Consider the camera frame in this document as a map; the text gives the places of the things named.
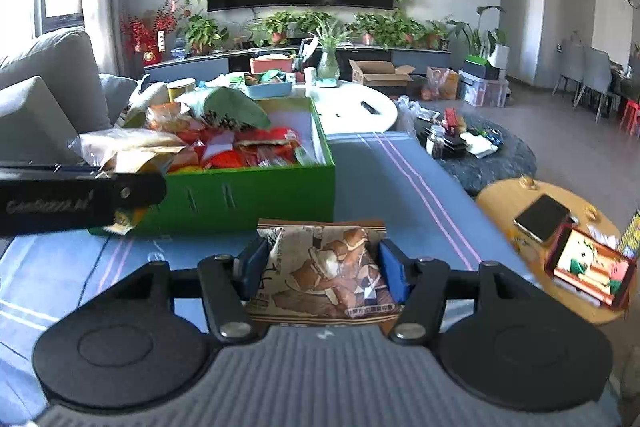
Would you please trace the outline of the brown mushroom snack bag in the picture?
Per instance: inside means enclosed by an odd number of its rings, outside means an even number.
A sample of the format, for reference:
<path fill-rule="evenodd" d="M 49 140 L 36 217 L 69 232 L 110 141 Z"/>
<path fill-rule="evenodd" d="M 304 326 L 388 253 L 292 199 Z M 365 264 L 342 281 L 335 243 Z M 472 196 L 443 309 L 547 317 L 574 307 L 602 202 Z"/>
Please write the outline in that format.
<path fill-rule="evenodd" d="M 255 297 L 246 309 L 262 323 L 375 324 L 402 309 L 376 259 L 381 221 L 302 223 L 262 220 L 270 246 Z"/>

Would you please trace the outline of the sliced bread loaf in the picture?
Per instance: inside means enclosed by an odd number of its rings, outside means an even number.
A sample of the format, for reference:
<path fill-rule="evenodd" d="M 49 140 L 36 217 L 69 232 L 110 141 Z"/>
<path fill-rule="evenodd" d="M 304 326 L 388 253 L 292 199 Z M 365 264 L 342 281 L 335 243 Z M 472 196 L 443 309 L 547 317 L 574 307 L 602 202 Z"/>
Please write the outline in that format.
<path fill-rule="evenodd" d="M 89 132 L 68 143 L 89 166 L 112 173 L 166 173 L 187 147 L 177 135 L 143 128 Z"/>

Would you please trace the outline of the red snack bag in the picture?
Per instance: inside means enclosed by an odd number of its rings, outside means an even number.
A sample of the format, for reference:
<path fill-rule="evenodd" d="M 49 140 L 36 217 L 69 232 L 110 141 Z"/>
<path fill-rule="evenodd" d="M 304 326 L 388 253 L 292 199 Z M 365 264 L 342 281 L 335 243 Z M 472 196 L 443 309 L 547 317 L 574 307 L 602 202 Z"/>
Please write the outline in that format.
<path fill-rule="evenodd" d="M 317 164 L 299 134 L 289 127 L 243 132 L 206 128 L 183 131 L 178 137 L 186 147 L 172 161 L 170 172 Z"/>

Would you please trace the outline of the light green snack bag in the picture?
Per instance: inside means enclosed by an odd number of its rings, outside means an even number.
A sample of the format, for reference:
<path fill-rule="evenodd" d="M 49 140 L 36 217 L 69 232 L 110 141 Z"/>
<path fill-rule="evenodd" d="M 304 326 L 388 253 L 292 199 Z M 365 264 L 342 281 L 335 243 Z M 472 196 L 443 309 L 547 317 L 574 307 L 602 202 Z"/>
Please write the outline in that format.
<path fill-rule="evenodd" d="M 210 127 L 231 131 L 268 129 L 271 121 L 262 106 L 242 91 L 215 87 L 180 96 L 180 103 L 189 107 L 191 115 Z"/>

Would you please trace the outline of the yellow green bean snack bag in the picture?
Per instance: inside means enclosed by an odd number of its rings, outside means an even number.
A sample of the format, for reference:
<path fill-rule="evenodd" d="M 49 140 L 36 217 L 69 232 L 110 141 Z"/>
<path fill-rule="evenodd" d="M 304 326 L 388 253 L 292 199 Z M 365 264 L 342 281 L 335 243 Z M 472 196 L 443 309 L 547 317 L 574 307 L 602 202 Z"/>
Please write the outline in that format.
<path fill-rule="evenodd" d="M 108 234 L 126 236 L 140 225 L 147 213 L 148 208 L 117 209 L 115 211 L 114 223 L 112 225 L 105 225 L 102 231 Z"/>

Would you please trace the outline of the green cardboard box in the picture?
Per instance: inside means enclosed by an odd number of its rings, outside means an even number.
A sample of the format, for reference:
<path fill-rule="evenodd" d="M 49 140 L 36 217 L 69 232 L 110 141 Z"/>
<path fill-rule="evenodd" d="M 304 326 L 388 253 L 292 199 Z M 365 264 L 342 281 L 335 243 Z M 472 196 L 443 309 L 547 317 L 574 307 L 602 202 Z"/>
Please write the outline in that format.
<path fill-rule="evenodd" d="M 148 208 L 140 225 L 127 235 L 253 230 L 262 219 L 331 221 L 335 164 L 314 101 L 265 98 L 258 104 L 273 124 L 298 132 L 317 164 L 168 174 L 163 202 Z"/>

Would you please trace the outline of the grey sofa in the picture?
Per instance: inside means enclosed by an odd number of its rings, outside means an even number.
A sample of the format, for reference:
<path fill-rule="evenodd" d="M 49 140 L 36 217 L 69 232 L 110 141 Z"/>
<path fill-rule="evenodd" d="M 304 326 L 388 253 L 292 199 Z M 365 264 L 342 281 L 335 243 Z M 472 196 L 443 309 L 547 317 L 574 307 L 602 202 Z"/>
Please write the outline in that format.
<path fill-rule="evenodd" d="M 1 57 L 3 164 L 76 165 L 78 135 L 110 129 L 139 88 L 101 74 L 89 35 L 61 29 Z"/>

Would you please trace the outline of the round wooden side table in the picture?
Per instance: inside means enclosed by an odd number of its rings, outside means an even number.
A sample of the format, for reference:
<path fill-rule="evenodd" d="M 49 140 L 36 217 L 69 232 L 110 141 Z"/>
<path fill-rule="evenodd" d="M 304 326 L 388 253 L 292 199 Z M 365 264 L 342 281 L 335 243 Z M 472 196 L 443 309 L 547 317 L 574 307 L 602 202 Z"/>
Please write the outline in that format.
<path fill-rule="evenodd" d="M 631 281 L 623 308 L 610 309 L 605 306 L 596 307 L 568 289 L 556 285 L 553 277 L 544 271 L 544 262 L 551 253 L 552 239 L 547 243 L 539 243 L 514 222 L 516 216 L 532 205 L 542 194 L 549 195 L 568 208 L 570 214 L 577 218 L 577 228 L 580 231 L 587 232 L 588 225 L 591 223 L 606 235 L 620 234 L 613 222 L 588 200 L 565 188 L 533 178 L 506 179 L 490 184 L 476 196 L 476 203 L 506 236 L 529 271 L 534 274 L 535 280 L 548 295 L 594 325 L 608 324 L 624 317 L 630 308 L 630 298 L 637 289 L 637 277 Z"/>

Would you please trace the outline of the tablet in red case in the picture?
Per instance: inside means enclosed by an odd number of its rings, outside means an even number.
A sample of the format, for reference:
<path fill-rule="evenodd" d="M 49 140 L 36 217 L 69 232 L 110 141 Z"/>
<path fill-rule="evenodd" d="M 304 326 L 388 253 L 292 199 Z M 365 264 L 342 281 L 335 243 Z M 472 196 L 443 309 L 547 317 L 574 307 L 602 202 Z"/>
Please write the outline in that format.
<path fill-rule="evenodd" d="M 610 309 L 628 301 L 637 262 L 570 225 L 559 228 L 544 272 Z"/>

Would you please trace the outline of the yellow tin can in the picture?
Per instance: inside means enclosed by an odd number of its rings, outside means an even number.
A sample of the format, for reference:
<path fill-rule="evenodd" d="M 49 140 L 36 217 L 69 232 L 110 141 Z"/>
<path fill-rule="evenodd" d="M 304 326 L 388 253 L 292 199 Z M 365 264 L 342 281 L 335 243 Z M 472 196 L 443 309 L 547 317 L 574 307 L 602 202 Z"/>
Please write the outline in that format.
<path fill-rule="evenodd" d="M 179 96 L 193 92 L 196 88 L 196 80 L 194 78 L 183 78 L 167 83 L 167 91 L 169 101 L 174 103 Z"/>

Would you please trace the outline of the white oval coffee table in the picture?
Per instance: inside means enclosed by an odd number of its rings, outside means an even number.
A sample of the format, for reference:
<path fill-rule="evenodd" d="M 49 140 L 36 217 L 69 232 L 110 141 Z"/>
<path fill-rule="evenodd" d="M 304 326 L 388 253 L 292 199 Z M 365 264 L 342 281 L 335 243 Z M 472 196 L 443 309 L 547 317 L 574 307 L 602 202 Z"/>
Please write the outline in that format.
<path fill-rule="evenodd" d="M 350 81 L 336 87 L 296 83 L 290 98 L 311 98 L 325 134 L 384 133 L 397 120 L 395 103 L 380 91 Z"/>

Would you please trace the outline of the red flower decoration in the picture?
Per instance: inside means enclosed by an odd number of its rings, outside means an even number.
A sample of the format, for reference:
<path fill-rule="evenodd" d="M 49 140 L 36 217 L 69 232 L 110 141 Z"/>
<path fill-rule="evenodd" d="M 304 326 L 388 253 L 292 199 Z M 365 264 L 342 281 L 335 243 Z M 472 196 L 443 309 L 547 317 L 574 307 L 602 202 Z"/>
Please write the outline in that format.
<path fill-rule="evenodd" d="M 142 15 L 126 15 L 120 19 L 119 29 L 126 48 L 141 56 L 143 66 L 155 65 L 166 50 L 166 37 L 177 30 L 184 19 L 189 2 L 165 0 L 155 11 Z"/>

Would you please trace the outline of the open cardboard box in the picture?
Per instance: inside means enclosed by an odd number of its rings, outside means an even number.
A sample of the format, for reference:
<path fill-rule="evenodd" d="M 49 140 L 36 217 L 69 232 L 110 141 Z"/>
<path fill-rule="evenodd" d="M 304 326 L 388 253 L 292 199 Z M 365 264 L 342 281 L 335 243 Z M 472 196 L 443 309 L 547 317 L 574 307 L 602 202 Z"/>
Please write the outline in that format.
<path fill-rule="evenodd" d="M 414 67 L 384 61 L 349 61 L 352 81 L 371 88 L 406 87 Z"/>

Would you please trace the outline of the red plastic stool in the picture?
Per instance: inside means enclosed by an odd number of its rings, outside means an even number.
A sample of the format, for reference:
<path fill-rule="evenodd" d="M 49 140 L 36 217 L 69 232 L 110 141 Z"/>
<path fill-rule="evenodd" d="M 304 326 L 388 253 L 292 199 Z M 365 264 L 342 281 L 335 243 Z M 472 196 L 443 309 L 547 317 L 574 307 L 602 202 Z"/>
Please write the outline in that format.
<path fill-rule="evenodd" d="M 640 104 L 632 100 L 626 102 L 623 117 L 620 118 L 620 130 L 629 135 L 637 135 L 640 126 Z"/>

